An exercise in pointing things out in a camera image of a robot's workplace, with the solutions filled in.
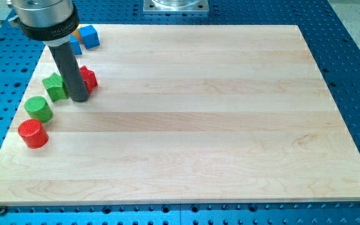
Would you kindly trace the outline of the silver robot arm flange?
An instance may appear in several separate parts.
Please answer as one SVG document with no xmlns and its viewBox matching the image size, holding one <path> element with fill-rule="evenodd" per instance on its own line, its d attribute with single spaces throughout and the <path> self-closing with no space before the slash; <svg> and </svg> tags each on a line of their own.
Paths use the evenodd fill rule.
<svg viewBox="0 0 360 225">
<path fill-rule="evenodd" d="M 15 12 L 8 19 L 11 26 L 20 27 L 25 36 L 49 47 L 68 43 L 79 26 L 71 0 L 7 0 L 7 6 Z"/>
</svg>

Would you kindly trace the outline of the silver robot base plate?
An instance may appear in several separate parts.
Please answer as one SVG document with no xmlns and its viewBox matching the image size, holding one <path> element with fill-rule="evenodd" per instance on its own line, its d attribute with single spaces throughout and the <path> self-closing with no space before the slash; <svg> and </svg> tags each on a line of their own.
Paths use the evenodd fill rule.
<svg viewBox="0 0 360 225">
<path fill-rule="evenodd" d="M 208 0 L 144 0 L 144 14 L 207 13 Z"/>
</svg>

